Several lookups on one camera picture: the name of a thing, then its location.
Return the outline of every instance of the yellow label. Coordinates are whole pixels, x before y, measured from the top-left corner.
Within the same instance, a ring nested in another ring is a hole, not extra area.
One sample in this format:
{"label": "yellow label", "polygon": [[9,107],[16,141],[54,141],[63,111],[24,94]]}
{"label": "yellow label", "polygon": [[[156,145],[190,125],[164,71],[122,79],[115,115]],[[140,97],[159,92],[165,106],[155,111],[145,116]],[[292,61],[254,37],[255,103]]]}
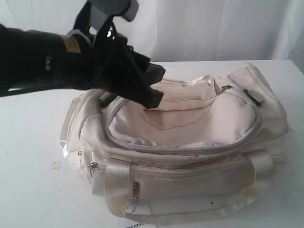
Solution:
{"label": "yellow label", "polygon": [[81,53],[80,46],[74,37],[61,36],[68,52]]}

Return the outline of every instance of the white table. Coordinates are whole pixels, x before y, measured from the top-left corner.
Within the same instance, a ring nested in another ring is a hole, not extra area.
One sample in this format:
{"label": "white table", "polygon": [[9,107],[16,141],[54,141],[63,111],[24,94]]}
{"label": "white table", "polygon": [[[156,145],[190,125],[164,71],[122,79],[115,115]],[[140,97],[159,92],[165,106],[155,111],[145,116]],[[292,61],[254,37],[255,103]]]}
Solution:
{"label": "white table", "polygon": [[[292,128],[284,149],[288,164],[272,188],[227,218],[172,226],[206,228],[304,227],[304,75],[289,60],[255,64],[288,113]],[[166,77],[190,80],[218,74],[243,61],[160,63]],[[69,104],[81,92],[46,91],[0,99],[0,227],[114,228],[103,198],[63,160],[58,137]],[[61,162],[58,170],[51,169]]]}

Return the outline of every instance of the label tag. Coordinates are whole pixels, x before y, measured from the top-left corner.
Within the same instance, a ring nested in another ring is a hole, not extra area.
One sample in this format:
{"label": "label tag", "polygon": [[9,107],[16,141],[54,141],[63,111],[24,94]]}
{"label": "label tag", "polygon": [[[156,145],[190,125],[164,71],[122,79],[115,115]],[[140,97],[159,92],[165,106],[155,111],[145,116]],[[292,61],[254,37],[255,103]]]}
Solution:
{"label": "label tag", "polygon": [[[151,215],[151,208],[149,203],[142,204],[136,208],[132,205],[126,210],[128,213],[132,214],[142,214],[142,215]],[[143,224],[140,222],[134,222],[126,218],[117,218],[117,228],[157,228],[156,225]]]}
{"label": "label tag", "polygon": [[65,46],[66,46],[66,50],[68,52],[74,52],[74,53],[81,53],[80,50],[80,46],[77,42],[77,40],[75,39],[75,37],[70,37],[70,36],[61,36]]}

